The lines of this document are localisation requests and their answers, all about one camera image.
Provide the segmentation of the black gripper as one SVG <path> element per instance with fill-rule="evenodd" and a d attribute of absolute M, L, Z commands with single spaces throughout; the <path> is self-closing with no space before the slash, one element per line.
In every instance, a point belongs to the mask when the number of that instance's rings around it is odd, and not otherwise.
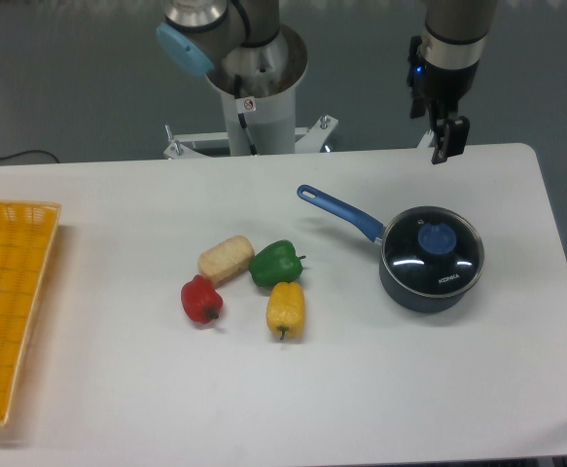
<path fill-rule="evenodd" d="M 407 85 L 412 99 L 409 116 L 421 118 L 428 112 L 430 129 L 434 134 L 435 149 L 432 164 L 446 162 L 462 155 L 470 131 L 465 116 L 451 119 L 458 111 L 459 100 L 473 84 L 478 64 L 466 68 L 443 69 L 428 62 L 421 55 L 422 37 L 412 36 L 408 50 Z"/>

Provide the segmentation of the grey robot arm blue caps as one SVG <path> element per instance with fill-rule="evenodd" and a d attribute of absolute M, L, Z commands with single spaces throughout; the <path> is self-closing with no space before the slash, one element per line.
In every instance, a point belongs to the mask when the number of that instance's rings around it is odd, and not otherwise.
<path fill-rule="evenodd" d="M 276 1 L 165 1 L 156 35 L 170 60 L 205 78 L 220 95 L 230 153 L 319 152 L 337 122 L 321 117 L 305 134 L 296 126 L 296 88 L 307 49 L 280 21 Z M 463 154 L 469 120 L 459 115 L 496 11 L 494 1 L 429 1 L 423 32 L 408 48 L 411 118 L 429 118 L 440 164 Z"/>

